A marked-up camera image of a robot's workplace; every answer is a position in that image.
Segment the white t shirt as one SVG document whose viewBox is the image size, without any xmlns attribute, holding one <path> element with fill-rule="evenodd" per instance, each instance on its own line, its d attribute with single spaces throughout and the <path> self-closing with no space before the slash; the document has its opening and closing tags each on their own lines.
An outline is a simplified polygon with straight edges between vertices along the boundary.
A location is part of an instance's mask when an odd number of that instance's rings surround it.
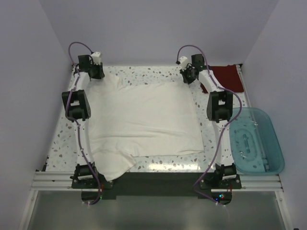
<svg viewBox="0 0 307 230">
<path fill-rule="evenodd" d="M 138 157 L 180 156 L 204 150 L 192 93 L 182 82 L 125 86 L 110 75 L 89 85 L 89 142 L 107 181 Z"/>
</svg>

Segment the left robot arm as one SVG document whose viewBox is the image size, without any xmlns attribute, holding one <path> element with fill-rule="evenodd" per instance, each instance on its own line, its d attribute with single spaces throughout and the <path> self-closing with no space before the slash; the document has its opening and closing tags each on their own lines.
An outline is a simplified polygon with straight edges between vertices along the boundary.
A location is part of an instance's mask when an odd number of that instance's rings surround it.
<svg viewBox="0 0 307 230">
<path fill-rule="evenodd" d="M 86 88 L 92 79 L 101 80 L 103 64 L 101 52 L 78 56 L 79 63 L 73 67 L 73 83 L 68 91 L 62 93 L 65 116 L 72 122 L 76 143 L 77 163 L 72 188 L 96 188 L 99 186 L 99 173 L 94 165 L 89 141 L 89 119 L 91 108 L 86 96 Z"/>
</svg>

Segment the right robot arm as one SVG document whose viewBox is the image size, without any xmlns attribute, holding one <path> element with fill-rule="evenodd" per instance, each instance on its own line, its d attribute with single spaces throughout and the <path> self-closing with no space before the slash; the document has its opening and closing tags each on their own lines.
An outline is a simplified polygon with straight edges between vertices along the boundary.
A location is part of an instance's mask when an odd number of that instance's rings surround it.
<svg viewBox="0 0 307 230">
<path fill-rule="evenodd" d="M 180 65 L 180 73 L 185 83 L 191 84 L 198 80 L 209 94 L 206 114 L 214 129 L 217 152 L 214 154 L 214 172 L 204 176 L 202 180 L 211 186 L 218 186 L 237 176 L 229 134 L 229 122 L 233 115 L 233 93 L 217 80 L 213 71 L 205 64 L 203 55 L 196 54 L 191 58 L 190 62 L 187 57 L 180 57 L 176 63 Z"/>
</svg>

